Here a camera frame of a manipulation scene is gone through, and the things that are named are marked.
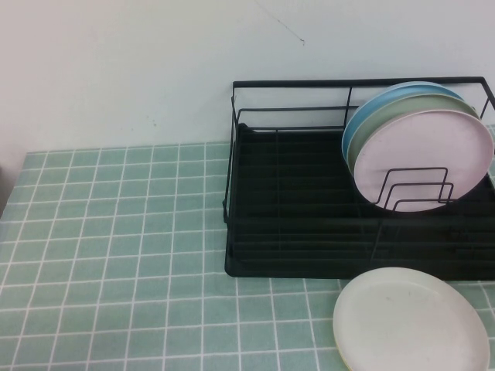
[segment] cream plate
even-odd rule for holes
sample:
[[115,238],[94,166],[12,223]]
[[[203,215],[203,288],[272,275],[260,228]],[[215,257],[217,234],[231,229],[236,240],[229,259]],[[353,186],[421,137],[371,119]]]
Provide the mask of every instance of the cream plate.
[[353,371],[486,371],[490,361],[476,310],[445,282],[411,269],[353,279],[337,299],[333,332]]

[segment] black drip tray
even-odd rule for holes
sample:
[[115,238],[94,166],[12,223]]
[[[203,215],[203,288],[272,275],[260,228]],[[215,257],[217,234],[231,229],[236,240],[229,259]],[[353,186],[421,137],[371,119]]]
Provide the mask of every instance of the black drip tray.
[[342,158],[342,131],[237,129],[225,270],[238,277],[351,278],[410,267],[446,280],[495,279],[495,195],[421,213],[363,199]]

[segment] wall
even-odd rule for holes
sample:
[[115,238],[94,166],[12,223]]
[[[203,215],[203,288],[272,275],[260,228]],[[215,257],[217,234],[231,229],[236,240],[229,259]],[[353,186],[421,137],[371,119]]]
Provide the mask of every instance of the wall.
[[0,1],[3,199],[27,151],[226,139],[233,80],[495,84],[493,14],[493,0]]

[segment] black wire dish rack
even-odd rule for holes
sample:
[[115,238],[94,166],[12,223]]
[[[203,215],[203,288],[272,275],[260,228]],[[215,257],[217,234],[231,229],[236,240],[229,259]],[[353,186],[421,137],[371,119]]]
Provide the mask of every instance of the black wire dish rack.
[[[379,208],[364,199],[341,154],[353,90],[406,81],[477,84],[486,94],[481,118],[495,97],[482,77],[380,80],[236,81],[232,92],[230,160],[224,200],[225,271],[235,277],[352,278],[379,267],[409,267],[444,280],[495,279],[495,193],[488,175],[467,195],[451,199],[447,168],[392,168],[380,198],[395,187],[437,185],[442,207],[416,213]],[[235,107],[236,90],[346,88],[346,104],[330,107]],[[259,127],[243,112],[342,111],[340,126]],[[436,170],[427,183],[393,184],[394,172]]]

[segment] tiled countertop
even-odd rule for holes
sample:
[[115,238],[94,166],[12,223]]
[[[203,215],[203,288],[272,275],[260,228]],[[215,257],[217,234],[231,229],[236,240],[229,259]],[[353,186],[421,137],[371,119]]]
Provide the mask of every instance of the tiled countertop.
[[[0,369],[345,370],[344,281],[224,273],[228,149],[28,154],[0,221]],[[456,288],[495,367],[495,284]]]

